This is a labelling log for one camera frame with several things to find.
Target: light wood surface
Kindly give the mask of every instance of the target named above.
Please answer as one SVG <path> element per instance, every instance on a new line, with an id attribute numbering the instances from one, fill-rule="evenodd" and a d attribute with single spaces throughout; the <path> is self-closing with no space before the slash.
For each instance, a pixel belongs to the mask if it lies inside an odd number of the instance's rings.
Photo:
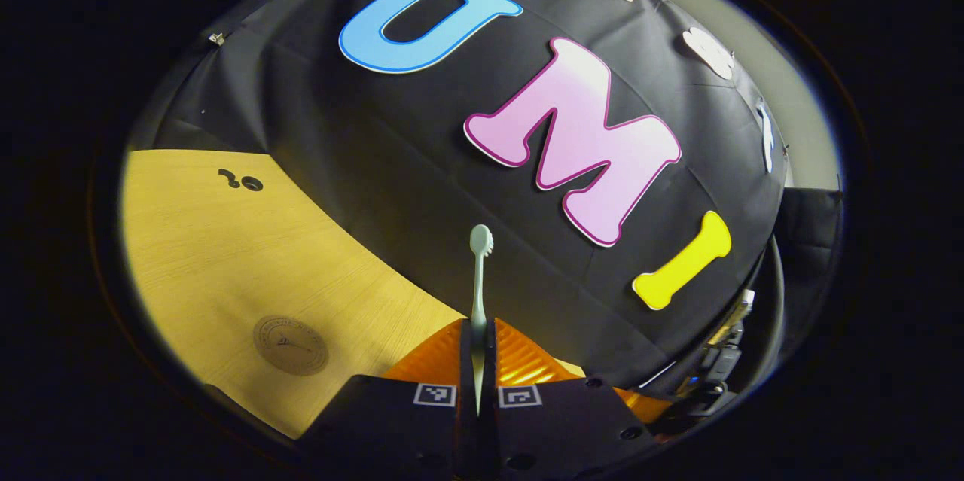
<path id="1" fill-rule="evenodd" d="M 254 176 L 264 189 L 232 189 L 218 169 L 239 181 Z M 268 155 L 136 151 L 123 189 L 130 271 L 159 334 L 200 382 L 289 437 L 351 375 L 383 374 L 467 315 L 365 250 Z M 265 361 L 252 334 L 269 315 L 317 331 L 328 347 L 324 369 L 296 376 Z"/>

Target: toothbrush head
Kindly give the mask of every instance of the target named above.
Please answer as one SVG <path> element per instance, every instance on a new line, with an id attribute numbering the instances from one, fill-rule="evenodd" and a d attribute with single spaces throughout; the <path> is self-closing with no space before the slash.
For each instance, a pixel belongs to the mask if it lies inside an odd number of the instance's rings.
<path id="1" fill-rule="evenodd" d="M 495 248 L 496 241 L 492 237 L 492 231 L 489 231 L 489 227 L 478 226 L 472 227 L 471 236 L 468 238 L 468 245 L 472 248 L 472 254 L 476 256 L 482 255 L 483 257 L 488 257 L 492 254 L 492 249 Z"/>

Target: pink letter m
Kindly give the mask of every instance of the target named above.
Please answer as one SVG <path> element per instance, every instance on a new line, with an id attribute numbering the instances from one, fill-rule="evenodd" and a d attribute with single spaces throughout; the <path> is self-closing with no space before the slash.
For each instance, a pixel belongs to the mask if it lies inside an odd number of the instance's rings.
<path id="1" fill-rule="evenodd" d="M 609 67 L 567 38 L 550 46 L 551 62 L 495 114 L 469 117 L 465 135 L 502 165 L 521 166 L 529 159 L 529 136 L 554 115 L 536 185 L 550 190 L 605 166 L 589 187 L 566 193 L 562 207 L 576 228 L 608 248 L 655 177 L 682 152 L 654 115 L 606 127 Z"/>

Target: toothbrush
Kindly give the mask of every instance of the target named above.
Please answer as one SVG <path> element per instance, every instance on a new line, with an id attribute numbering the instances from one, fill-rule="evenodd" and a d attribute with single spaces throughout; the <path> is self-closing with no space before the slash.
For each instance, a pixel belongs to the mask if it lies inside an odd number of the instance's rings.
<path id="1" fill-rule="evenodd" d="M 482 404 L 482 374 L 485 368 L 485 306 L 482 304 L 482 266 L 485 257 L 492 254 L 495 247 L 495 240 L 492 238 L 492 231 L 489 227 L 472 227 L 471 235 L 468 238 L 468 245 L 475 254 L 475 289 L 472 298 L 472 314 L 469 320 L 471 327 L 471 356 L 472 371 L 475 374 L 475 412 L 479 412 Z"/>

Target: circular seal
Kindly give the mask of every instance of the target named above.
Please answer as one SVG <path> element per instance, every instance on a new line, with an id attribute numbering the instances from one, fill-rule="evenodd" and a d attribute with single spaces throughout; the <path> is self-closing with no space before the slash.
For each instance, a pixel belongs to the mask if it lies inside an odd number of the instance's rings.
<path id="1" fill-rule="evenodd" d="M 265 361 L 296 376 L 317 374 L 328 360 L 328 348 L 307 324 L 271 315 L 255 325 L 255 348 Z"/>

